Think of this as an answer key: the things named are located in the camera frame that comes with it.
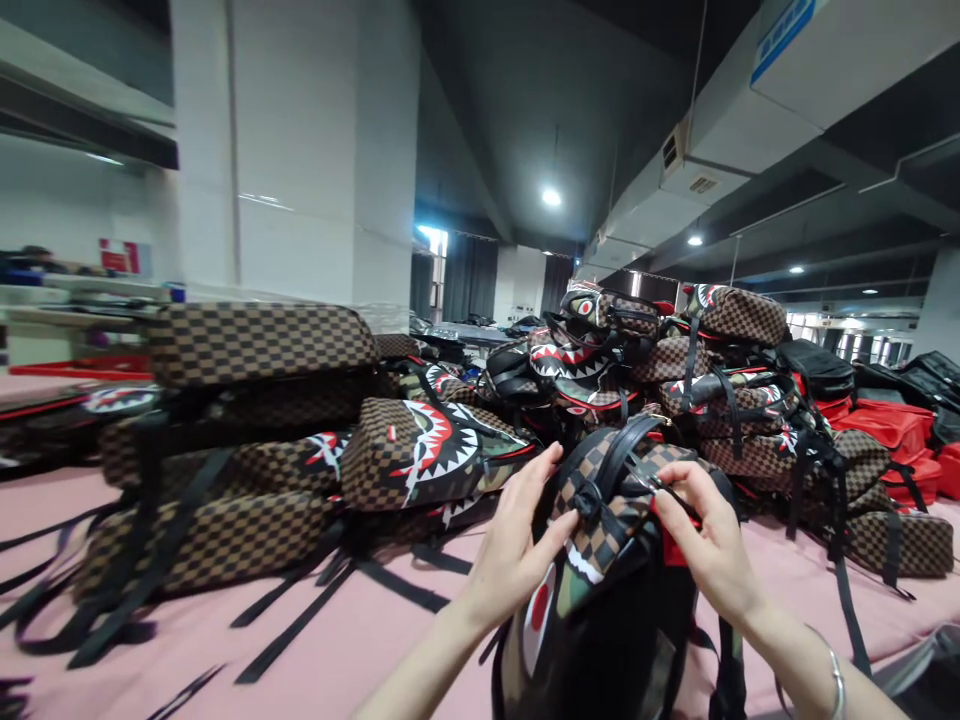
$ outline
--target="blue sign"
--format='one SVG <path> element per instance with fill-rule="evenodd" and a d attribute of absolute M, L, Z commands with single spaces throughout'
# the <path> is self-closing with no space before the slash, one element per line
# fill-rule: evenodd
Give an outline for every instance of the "blue sign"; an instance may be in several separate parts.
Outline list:
<path fill-rule="evenodd" d="M 767 68 L 773 65 L 774 60 L 780 57 L 793 39 L 800 34 L 800 31 L 807 26 L 810 18 L 813 17 L 813 11 L 817 0 L 793 0 L 782 13 L 777 21 L 770 28 L 770 31 L 760 40 L 757 47 L 760 49 L 756 61 L 756 70 L 750 76 L 750 84 L 753 85 L 767 71 Z"/>

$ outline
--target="pink table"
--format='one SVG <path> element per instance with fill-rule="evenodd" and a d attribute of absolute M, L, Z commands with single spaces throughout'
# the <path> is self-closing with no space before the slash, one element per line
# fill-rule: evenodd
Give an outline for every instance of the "pink table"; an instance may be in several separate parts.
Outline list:
<path fill-rule="evenodd" d="M 5 378 L 0 395 L 10 380 Z M 0 540 L 72 517 L 109 502 L 116 492 L 99 473 L 64 469 L 0 487 Z M 960 505 L 940 503 L 933 512 L 960 527 Z M 840 653 L 850 644 L 840 610 L 836 582 L 824 550 L 801 536 L 788 542 L 783 528 L 760 522 L 744 526 L 744 538 L 757 572 L 771 594 L 817 628 Z M 482 530 L 454 540 L 449 550 L 472 559 Z M 8 578 L 48 556 L 53 538 L 45 538 L 0 555 L 0 578 Z M 958 553 L 958 540 L 954 539 Z M 411 581 L 451 597 L 465 578 L 414 565 L 409 555 L 390 568 Z M 905 580 L 917 596 L 908 603 L 882 585 L 876 575 L 849 564 L 853 597 L 871 659 L 882 662 L 915 645 L 944 622 L 960 622 L 960 578 Z M 12 630 L 0 634 L 0 676 L 34 676 L 30 688 L 32 717 L 145 718 L 174 697 L 205 670 L 228 667 L 178 713 L 190 718 L 346 718 L 377 686 L 429 626 L 432 616 L 391 594 L 368 578 L 354 574 L 255 685 L 233 685 L 240 671 L 317 596 L 305 581 L 293 588 L 252 626 L 231 630 L 230 622 L 276 585 L 261 580 L 163 603 L 151 613 L 157 637 L 145 645 L 120 647 L 92 668 L 65 670 L 69 656 L 29 657 L 13 643 Z M 0 599 L 0 609 L 13 598 Z M 54 603 L 36 623 L 48 636 L 68 617 L 66 598 Z M 697 621 L 717 639 L 716 614 L 704 601 Z M 778 707 L 773 676 L 749 647 L 745 650 L 748 711 L 759 714 Z M 675 717 L 706 717 L 707 698 L 716 676 L 716 660 L 691 649 Z M 490 665 L 472 660 L 440 705 L 436 718 L 472 720 L 490 717 Z"/>

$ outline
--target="hand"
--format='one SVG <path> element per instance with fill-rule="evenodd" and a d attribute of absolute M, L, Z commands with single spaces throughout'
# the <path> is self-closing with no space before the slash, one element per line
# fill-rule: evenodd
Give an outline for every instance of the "hand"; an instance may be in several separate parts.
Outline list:
<path fill-rule="evenodd" d="M 510 479 L 470 572 L 467 588 L 450 606 L 462 612 L 466 621 L 482 634 L 503 623 L 530 599 L 547 567 L 577 527 L 579 516 L 571 510 L 547 529 L 540 542 L 533 544 L 533 513 L 543 484 L 562 455 L 559 443 L 554 443 Z"/>
<path fill-rule="evenodd" d="M 672 463 L 658 473 L 703 518 L 701 532 L 670 493 L 657 493 L 663 527 L 680 546 L 697 587 L 714 609 L 742 630 L 748 616 L 766 604 L 750 566 L 737 515 L 707 472 L 695 462 Z"/>

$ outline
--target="woman's left hand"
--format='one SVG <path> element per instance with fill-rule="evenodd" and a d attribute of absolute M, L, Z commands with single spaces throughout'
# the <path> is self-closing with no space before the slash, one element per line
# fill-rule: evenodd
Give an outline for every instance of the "woman's left hand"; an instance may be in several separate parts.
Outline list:
<path fill-rule="evenodd" d="M 510 479 L 497 512 L 487 528 L 467 588 L 451 610 L 481 634 L 503 623 L 530 599 L 563 543 L 577 527 L 579 516 L 571 510 L 554 522 L 533 544 L 531 523 L 543 485 L 563 456 L 554 443 Z"/>

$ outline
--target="silver bangle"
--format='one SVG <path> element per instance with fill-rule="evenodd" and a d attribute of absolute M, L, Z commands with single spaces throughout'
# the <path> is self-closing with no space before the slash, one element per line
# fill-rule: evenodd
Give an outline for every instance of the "silver bangle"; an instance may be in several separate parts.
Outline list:
<path fill-rule="evenodd" d="M 830 653 L 830 663 L 833 665 L 833 679 L 837 683 L 837 702 L 833 706 L 833 713 L 830 715 L 830 720 L 843 720 L 846 717 L 844 709 L 847 705 L 847 690 L 846 685 L 843 682 L 843 674 L 840 672 L 840 662 L 837 660 L 837 654 L 833 652 L 833 648 L 830 647 L 830 644 L 824 639 L 823 635 L 814 630 L 814 628 L 807 625 L 808 628 L 817 633 L 817 637 L 823 640 L 823 644 L 827 646 L 827 652 Z M 780 678 L 774 675 L 773 679 L 776 681 L 777 686 L 777 697 L 780 699 L 780 707 L 783 708 L 783 711 L 787 714 L 787 717 L 793 718 L 793 715 L 787 709 L 787 704 L 783 699 L 783 686 L 780 684 Z"/>

